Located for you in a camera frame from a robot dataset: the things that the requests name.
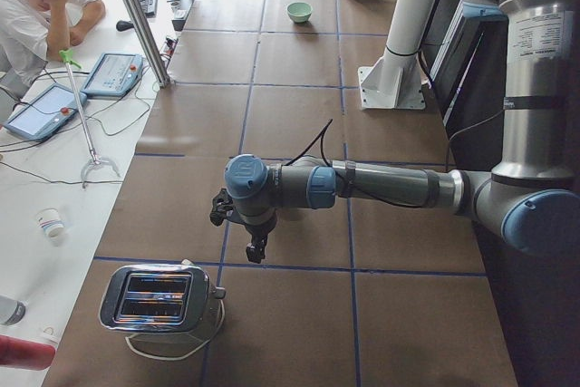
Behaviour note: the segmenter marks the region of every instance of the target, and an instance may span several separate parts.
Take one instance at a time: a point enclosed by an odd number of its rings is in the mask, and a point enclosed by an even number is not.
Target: white desk
[[[103,52],[141,53],[139,40],[133,30],[119,33],[115,24],[129,16],[121,0],[103,0],[107,16],[87,36],[86,41],[73,49],[74,59],[89,71]],[[161,47],[167,34],[174,35],[170,18],[170,4],[159,0],[157,17],[150,19],[150,27]],[[63,65],[50,63],[50,71],[63,71]],[[55,74],[55,79],[70,86],[66,74]],[[82,83],[86,76],[79,76]],[[44,76],[26,95],[31,100],[50,85],[52,79]],[[140,87],[121,101],[89,101],[85,106],[87,116],[96,115],[108,132],[121,130],[135,121],[157,94],[154,74],[147,70]],[[121,179],[131,163],[135,144],[140,137],[149,113],[127,130],[116,136],[107,136],[96,121],[88,121],[95,149],[103,157],[116,162]],[[90,155],[78,115],[64,126],[68,130],[57,134],[38,147],[17,152],[28,144],[4,147],[3,162],[38,174],[51,180],[80,181],[81,169]],[[0,130],[0,144],[18,142],[20,139],[6,130]],[[89,180],[119,179],[111,167],[91,171]],[[102,231],[111,213],[121,184],[81,185],[50,184],[33,176],[0,165],[0,295],[24,301],[26,315],[16,325],[0,325],[0,334],[25,340],[50,343],[41,336],[48,329],[62,336],[82,282],[99,244]],[[65,232],[58,239],[48,239],[37,226],[34,215],[44,208],[56,208],[63,219]],[[0,367],[0,385],[40,386],[47,371],[34,372]]]

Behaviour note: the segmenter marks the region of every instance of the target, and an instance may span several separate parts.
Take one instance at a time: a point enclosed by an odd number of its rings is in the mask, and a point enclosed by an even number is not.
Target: blue joint cap
[[[534,256],[580,252],[580,196],[549,189],[524,198],[504,217],[504,240]]]
[[[330,167],[314,167],[308,178],[306,198],[310,208],[331,208],[336,199],[336,174]]]
[[[472,4],[470,2],[463,2],[463,16],[465,18],[478,18],[482,22],[508,19],[496,5]]]
[[[268,169],[252,154],[235,156],[226,165],[227,193],[233,199],[254,197],[266,184]]]

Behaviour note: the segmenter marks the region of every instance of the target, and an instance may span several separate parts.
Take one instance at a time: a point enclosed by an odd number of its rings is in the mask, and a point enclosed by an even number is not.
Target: white paper cup
[[[46,208],[38,212],[36,214],[36,222],[45,235],[50,238],[58,237],[64,232],[63,221],[55,208]]]

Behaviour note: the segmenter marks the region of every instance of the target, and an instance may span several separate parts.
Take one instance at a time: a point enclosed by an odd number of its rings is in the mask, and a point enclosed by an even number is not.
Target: blue grid line
[[[271,87],[285,87],[285,88],[328,88],[332,90],[358,90],[358,86],[347,86],[347,85],[306,85],[295,83],[280,84],[280,83],[250,83],[250,82],[184,82],[175,81],[177,85],[204,85],[204,86],[271,86]]]
[[[258,41],[256,44],[256,51],[254,52],[254,64],[252,67],[252,76],[250,77],[249,90],[247,92],[246,112],[244,113],[244,122],[242,123],[242,134],[239,140],[239,147],[237,153],[241,154],[244,148],[244,139],[246,138],[247,116],[250,112],[250,104],[252,99],[252,90],[254,89],[254,78],[256,77],[257,55],[260,50],[260,35],[262,34],[262,26],[264,25],[264,16],[266,15],[266,0],[262,2],[262,16],[260,17],[260,28],[257,31]]]
[[[339,80],[341,84],[341,109],[343,116],[346,113],[346,101],[344,99],[344,71],[342,56],[340,53],[340,42],[341,42],[341,21],[340,21],[340,2],[334,0],[336,5],[336,39],[338,43],[339,53],[338,53],[338,68],[339,68]],[[346,142],[343,143],[343,157],[347,159],[347,147]],[[350,278],[351,278],[351,307],[353,311],[353,341],[354,341],[354,373],[356,377],[356,387],[362,386],[361,381],[361,346],[359,341],[359,316],[358,316],[358,303],[356,300],[356,279],[354,274],[354,240],[353,240],[353,221],[351,213],[351,200],[348,198],[346,200],[346,219],[348,223],[348,245],[349,245],[349,261],[350,261]]]
[[[185,154],[173,153],[135,153],[134,156],[149,156],[152,158],[185,158]]]
[[[244,138],[246,137],[246,126],[247,126],[247,116],[249,114],[250,111],[250,104],[251,104],[251,99],[252,99],[252,90],[254,89],[254,77],[256,76],[256,64],[257,64],[257,55],[259,52],[259,48],[260,48],[260,35],[261,35],[261,31],[262,31],[262,26],[264,23],[264,16],[266,14],[266,0],[263,0],[262,2],[262,16],[260,18],[260,27],[258,29],[257,32],[257,44],[256,44],[256,51],[254,52],[254,63],[252,66],[252,75],[250,77],[250,84],[248,86],[248,90],[247,90],[247,100],[246,100],[246,111],[244,112],[244,121],[242,123],[242,131],[240,134],[240,140],[239,140],[239,146],[237,148],[237,153],[241,154],[242,149],[244,148]],[[221,256],[220,256],[220,260],[219,260],[219,267],[217,269],[217,279],[216,279],[216,285],[220,285],[221,284],[221,275],[222,275],[222,271],[224,269],[224,260],[226,259],[226,249],[227,249],[227,240],[229,237],[229,221],[226,223],[226,231],[224,233],[224,242],[222,245],[222,249],[221,249]],[[201,375],[200,375],[200,384],[203,386],[206,384],[206,380],[207,380],[207,373],[208,373],[208,361],[209,361],[209,353],[211,352],[211,343],[208,344],[208,346],[206,347],[204,356],[203,356],[203,363],[202,363],[202,367],[201,367]]]
[[[237,29],[201,29],[201,28],[189,28],[184,29],[181,34],[187,33],[199,33],[205,32],[210,34],[284,34],[284,35],[347,35],[347,36],[380,36],[383,38],[388,37],[388,34],[371,34],[371,33],[356,33],[356,32],[292,32],[292,31],[262,31],[257,30],[237,30]]]
[[[95,256],[93,260],[102,262],[129,262],[143,264],[169,264],[179,265],[180,260]],[[390,275],[390,276],[455,276],[455,277],[487,277],[484,272],[452,272],[452,271],[416,271],[406,269],[374,269],[364,267],[339,267],[339,266],[293,266],[293,265],[258,265],[255,263],[228,263],[228,262],[197,262],[191,260],[196,266],[231,267],[240,269],[272,269],[278,271],[304,271],[304,272],[330,272],[342,274],[370,274],[370,275]]]

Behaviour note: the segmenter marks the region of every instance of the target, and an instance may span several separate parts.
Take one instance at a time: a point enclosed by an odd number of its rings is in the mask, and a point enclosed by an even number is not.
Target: brown tile
[[[249,83],[257,34],[185,31],[169,64],[177,82]]]
[[[384,54],[386,36],[341,35],[341,70],[344,86],[359,86],[359,67],[372,67]]]
[[[198,157],[237,155],[249,87],[172,85],[161,90],[135,151]]]
[[[313,13],[306,23],[294,23],[286,8],[293,2],[307,2]],[[336,33],[336,0],[266,0],[263,32]]]
[[[106,330],[100,324],[102,295],[112,274],[126,265],[131,263],[92,262],[43,387],[198,385],[203,352],[181,362],[151,360],[134,354],[123,333]],[[203,269],[215,284],[217,269]]]
[[[262,34],[254,83],[339,86],[338,39],[326,34]]]
[[[204,385],[355,385],[350,281],[347,273],[225,267],[226,322]]]
[[[96,255],[218,262],[224,227],[209,222],[227,159],[135,156]]]
[[[346,201],[338,198],[332,209],[281,208],[276,214],[263,265],[350,267]],[[230,225],[226,262],[247,264],[250,239],[244,227]]]
[[[397,0],[338,0],[341,34],[386,35]]]
[[[361,385],[517,386],[485,277],[357,274]]]
[[[291,159],[333,119],[324,136],[324,154],[342,159],[343,115],[340,90],[255,86],[252,90],[243,144],[245,153],[261,158]],[[311,154],[320,156],[318,144]]]
[[[443,163],[447,134],[439,111],[361,110],[359,90],[345,90],[344,133],[351,160]]]
[[[211,31],[258,31],[264,0],[196,0],[185,28]]]
[[[445,209],[406,209],[353,199],[359,268],[484,272],[471,221]]]

